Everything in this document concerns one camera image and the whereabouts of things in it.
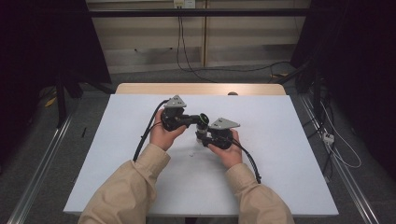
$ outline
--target gray floor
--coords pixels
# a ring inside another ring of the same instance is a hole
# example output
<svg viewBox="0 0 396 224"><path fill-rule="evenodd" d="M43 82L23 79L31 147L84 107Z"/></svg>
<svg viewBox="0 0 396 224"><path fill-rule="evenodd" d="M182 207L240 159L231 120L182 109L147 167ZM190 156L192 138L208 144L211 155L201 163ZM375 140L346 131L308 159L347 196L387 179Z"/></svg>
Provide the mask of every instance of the gray floor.
<svg viewBox="0 0 396 224"><path fill-rule="evenodd" d="M257 66L236 66L233 68L246 69L258 68ZM290 67L280 65L274 67L274 73L289 72ZM209 77L218 82L243 82L265 83L269 80L269 69L250 73L205 71L199 73L203 77ZM194 74L179 70L158 71L149 73L133 73L113 75L113 85L116 87L121 82L203 82ZM64 140L47 172L40 191L25 219L25 223L76 223L78 218L64 214L62 211L68 195L73 188L73 180L88 153L96 129L100 123L103 112L106 109L108 95L105 95L90 86L82 85L85 90L81 99L67 99L68 108L77 104L78 109ZM301 123L310 120L307 116L300 96L295 92L293 83L287 83L285 89L294 103L296 112ZM44 107L46 99L37 106L37 111L29 127L27 134L21 140L20 145L14 150L11 160L4 164L3 173L0 175L0 223L7 222L21 194L23 193L35 168L54 135L57 124L57 107ZM396 183L382 167L371 157L364 143L354 135L350 123L343 115L342 110L332 103L335 114L337 131L343 135L350 145L357 149L363 162L361 168L350 169L357 182L373 206L381 223L396 223ZM314 131L313 125L304 127L307 135ZM309 138L309 143L318 159L320 167L326 160L326 152L318 135ZM343 158L355 163L356 159L350 150L341 141L337 141ZM364 223L360 212L349 195L347 188L340 175L334 169L332 180L328 184L340 215L336 217L297 217L296 223ZM199 218L197 223L236 223L236 218ZM149 218L148 223L183 223L183 218Z"/></svg>

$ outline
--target black stand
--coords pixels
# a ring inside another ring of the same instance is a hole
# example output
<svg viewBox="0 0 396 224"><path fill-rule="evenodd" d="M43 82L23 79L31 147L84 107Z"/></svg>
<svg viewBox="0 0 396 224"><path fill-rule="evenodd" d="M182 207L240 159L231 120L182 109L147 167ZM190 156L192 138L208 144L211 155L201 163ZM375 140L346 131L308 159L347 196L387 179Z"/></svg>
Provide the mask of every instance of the black stand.
<svg viewBox="0 0 396 224"><path fill-rule="evenodd" d="M67 89L67 92L72 98L81 98L83 94L83 90L78 85L78 81L82 80L90 84L91 86L95 87L99 91L102 91L106 94L113 94L115 93L114 90L111 90L108 87L105 87L97 82L90 80L83 75L73 75L71 72L67 72L66 70L62 70L59 72L56 80L56 94L58 98L58 113L59 113L59 120L57 128L60 128L67 117L66 111L66 103L64 99L64 89Z"/></svg>
<svg viewBox="0 0 396 224"><path fill-rule="evenodd" d="M295 78L295 84L297 92L304 93L308 92L309 88L314 85L314 113L316 118L321 121L321 105L320 105L320 85L321 76L319 68L324 64L325 60L328 58L329 49L333 45L333 35L335 31L339 29L339 24L337 19L339 19L339 14L333 13L335 16L331 17L327 27L325 28L325 33L319 42L316 44L312 53L300 67L298 67L294 72L288 74L285 77L279 79L277 84L285 84L287 81Z"/></svg>

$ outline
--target connector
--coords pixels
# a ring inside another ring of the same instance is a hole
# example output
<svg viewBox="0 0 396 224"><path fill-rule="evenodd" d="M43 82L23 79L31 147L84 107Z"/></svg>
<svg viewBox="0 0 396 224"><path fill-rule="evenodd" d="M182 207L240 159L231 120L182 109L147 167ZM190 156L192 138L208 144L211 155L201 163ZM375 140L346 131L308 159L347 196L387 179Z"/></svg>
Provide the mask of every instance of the connector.
<svg viewBox="0 0 396 224"><path fill-rule="evenodd" d="M184 0L174 0L175 8L183 8L184 7Z"/></svg>
<svg viewBox="0 0 396 224"><path fill-rule="evenodd" d="M185 0L183 8L195 8L195 0Z"/></svg>
<svg viewBox="0 0 396 224"><path fill-rule="evenodd" d="M331 146L332 143L334 142L334 135L332 135L330 133L324 133L323 134L323 142L325 142Z"/></svg>

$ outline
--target person's right hand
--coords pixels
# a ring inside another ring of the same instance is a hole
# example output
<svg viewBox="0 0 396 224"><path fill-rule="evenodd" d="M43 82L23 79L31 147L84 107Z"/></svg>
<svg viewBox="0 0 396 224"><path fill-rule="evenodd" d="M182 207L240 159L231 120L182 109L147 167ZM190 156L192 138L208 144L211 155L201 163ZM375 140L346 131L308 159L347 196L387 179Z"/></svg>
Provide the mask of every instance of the person's right hand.
<svg viewBox="0 0 396 224"><path fill-rule="evenodd" d="M233 133L233 139L239 142L238 132L234 129L231 129L231 132ZM230 169L238 163L242 163L242 150L234 144L232 144L228 149L221 149L213 146L212 144L209 144L207 147L221 158L221 161L227 169Z"/></svg>

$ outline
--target metal bracket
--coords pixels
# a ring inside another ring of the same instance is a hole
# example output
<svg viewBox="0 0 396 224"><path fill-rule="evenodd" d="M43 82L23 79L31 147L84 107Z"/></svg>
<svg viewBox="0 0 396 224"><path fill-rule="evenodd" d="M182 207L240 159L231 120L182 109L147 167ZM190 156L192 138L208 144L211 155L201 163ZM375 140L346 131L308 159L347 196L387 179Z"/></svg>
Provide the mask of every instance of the metal bracket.
<svg viewBox="0 0 396 224"><path fill-rule="evenodd" d="M168 103L166 103L163 107L165 107L165 108L182 108L182 107L186 107L186 106L187 105L180 98L180 96L175 95L174 97L170 98Z"/></svg>
<svg viewBox="0 0 396 224"><path fill-rule="evenodd" d="M210 128L214 130L224 130L224 129L231 129L240 126L241 126L240 124L235 123L229 119L219 118L210 125Z"/></svg>

